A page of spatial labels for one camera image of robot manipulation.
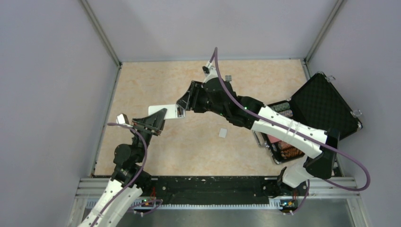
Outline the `pink card deck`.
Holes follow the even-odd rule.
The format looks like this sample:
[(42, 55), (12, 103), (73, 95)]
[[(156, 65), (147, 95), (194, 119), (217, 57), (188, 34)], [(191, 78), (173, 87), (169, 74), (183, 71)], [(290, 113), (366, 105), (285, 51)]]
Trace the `pink card deck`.
[(265, 136), (265, 141), (266, 141), (267, 143), (272, 144), (272, 143), (280, 142), (281, 140), (278, 139), (278, 138), (276, 138), (276, 137), (273, 137), (273, 136), (271, 136), (271, 135), (266, 134), (266, 136)]

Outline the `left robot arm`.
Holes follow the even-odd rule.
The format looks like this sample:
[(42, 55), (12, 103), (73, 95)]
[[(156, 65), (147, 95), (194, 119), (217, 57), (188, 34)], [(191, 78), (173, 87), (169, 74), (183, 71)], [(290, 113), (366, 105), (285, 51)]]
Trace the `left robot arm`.
[(162, 108), (131, 122), (125, 114), (120, 114), (115, 122), (108, 123), (128, 129), (133, 134), (132, 142), (120, 144), (114, 150), (114, 171), (99, 200), (80, 223), (81, 227), (114, 227), (139, 196), (150, 193), (152, 183), (146, 179), (144, 165), (150, 141), (161, 134), (167, 112), (168, 109)]

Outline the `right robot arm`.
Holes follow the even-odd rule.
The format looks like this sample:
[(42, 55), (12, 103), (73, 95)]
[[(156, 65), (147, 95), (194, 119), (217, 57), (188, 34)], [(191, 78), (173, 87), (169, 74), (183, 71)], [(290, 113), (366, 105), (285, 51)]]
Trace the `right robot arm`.
[(302, 182), (332, 176), (339, 141), (337, 130), (320, 130), (287, 118), (263, 102), (249, 96), (237, 96), (231, 83), (213, 78), (207, 82), (192, 81), (177, 105), (195, 113), (213, 112), (237, 127), (271, 135), (302, 151), (306, 158), (281, 170), (277, 188), (290, 195)]

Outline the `black poker chip case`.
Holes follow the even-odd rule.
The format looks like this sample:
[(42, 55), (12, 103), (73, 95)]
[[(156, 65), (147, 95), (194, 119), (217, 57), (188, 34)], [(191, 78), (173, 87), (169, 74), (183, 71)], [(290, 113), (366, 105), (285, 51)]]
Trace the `black poker chip case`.
[(289, 100), (272, 103), (269, 107), (315, 129), (336, 129), (341, 140), (363, 127), (323, 72), (315, 73)]

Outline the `white battery cover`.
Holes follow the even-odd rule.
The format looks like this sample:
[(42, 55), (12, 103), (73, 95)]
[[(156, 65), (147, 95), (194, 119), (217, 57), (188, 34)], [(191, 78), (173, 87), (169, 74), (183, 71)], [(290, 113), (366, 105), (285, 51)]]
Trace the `white battery cover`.
[(220, 128), (218, 136), (219, 136), (220, 138), (225, 138), (225, 137), (227, 136), (227, 129), (225, 129), (225, 128)]

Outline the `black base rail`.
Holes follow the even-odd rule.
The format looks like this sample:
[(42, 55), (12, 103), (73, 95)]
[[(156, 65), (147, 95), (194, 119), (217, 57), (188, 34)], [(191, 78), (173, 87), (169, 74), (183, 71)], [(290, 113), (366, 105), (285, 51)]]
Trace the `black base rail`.
[(164, 205), (254, 205), (292, 192), (268, 176), (153, 176), (142, 195)]

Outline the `white remote control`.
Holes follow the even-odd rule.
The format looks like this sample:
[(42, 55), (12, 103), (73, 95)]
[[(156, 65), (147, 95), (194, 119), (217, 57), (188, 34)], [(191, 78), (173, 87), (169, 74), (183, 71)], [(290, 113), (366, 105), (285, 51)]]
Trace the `white remote control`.
[(160, 110), (165, 110), (165, 120), (185, 118), (185, 110), (177, 104), (170, 105), (151, 105), (148, 107), (148, 115), (152, 115)]

